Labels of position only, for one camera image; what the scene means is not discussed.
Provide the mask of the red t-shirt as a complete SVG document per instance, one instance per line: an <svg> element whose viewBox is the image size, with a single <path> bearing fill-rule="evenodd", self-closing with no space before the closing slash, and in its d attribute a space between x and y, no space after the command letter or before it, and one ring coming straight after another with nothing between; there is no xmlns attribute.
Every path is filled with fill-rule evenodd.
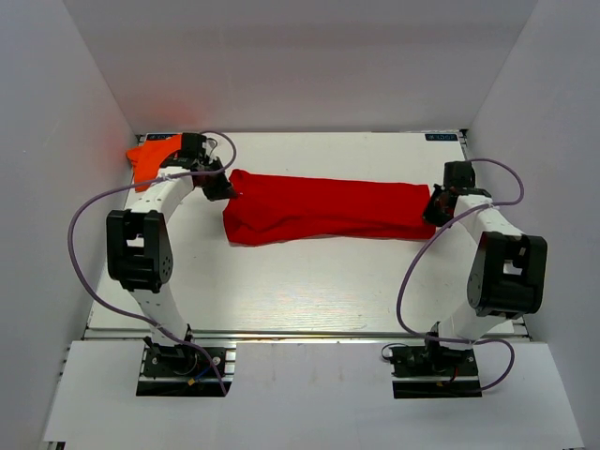
<svg viewBox="0 0 600 450"><path fill-rule="evenodd" d="M347 236L428 240L423 219L429 188L408 183L232 172L237 196L225 207L230 243L261 246L304 238Z"/></svg>

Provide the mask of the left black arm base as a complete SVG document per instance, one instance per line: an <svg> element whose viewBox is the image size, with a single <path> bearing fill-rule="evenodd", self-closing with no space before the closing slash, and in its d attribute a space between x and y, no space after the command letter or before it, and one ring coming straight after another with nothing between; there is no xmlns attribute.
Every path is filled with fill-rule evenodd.
<svg viewBox="0 0 600 450"><path fill-rule="evenodd" d="M136 396L140 398L224 398L233 383L235 349L207 347L207 358L191 350L167 355L146 346Z"/></svg>

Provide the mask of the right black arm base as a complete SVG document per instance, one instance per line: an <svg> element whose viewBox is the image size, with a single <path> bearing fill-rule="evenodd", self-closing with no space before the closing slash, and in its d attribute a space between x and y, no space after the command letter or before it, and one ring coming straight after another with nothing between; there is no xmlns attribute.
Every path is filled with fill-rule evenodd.
<svg viewBox="0 0 600 450"><path fill-rule="evenodd" d="M473 350L389 344L382 360L391 366L394 399L480 398L482 388Z"/></svg>

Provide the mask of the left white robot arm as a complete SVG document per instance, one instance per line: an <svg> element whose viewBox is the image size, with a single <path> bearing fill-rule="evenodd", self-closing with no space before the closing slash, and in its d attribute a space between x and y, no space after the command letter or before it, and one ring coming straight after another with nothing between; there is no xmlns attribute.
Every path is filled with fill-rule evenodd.
<svg viewBox="0 0 600 450"><path fill-rule="evenodd" d="M174 257L167 224L197 188L210 202L232 199L236 193L224 164L214 154L217 143L206 135L179 133L143 145L164 150L166 156L158 159L157 174L135 189L138 200L107 216L108 273L130 293L150 322L148 345L166 354L166 363L176 373L187 374L197 366L198 351L188 345L191 329L169 286Z"/></svg>

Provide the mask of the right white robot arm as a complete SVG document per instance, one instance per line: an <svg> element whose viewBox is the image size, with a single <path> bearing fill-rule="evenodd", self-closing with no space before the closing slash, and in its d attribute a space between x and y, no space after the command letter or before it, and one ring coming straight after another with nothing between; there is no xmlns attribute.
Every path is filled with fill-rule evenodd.
<svg viewBox="0 0 600 450"><path fill-rule="evenodd" d="M443 181L433 189L425 222L448 228L454 218L477 245L466 299L433 325L423 350L425 366L443 374L495 326L534 314L541 307L548 243L526 234L501 213L491 195L476 186L470 161L444 164Z"/></svg>

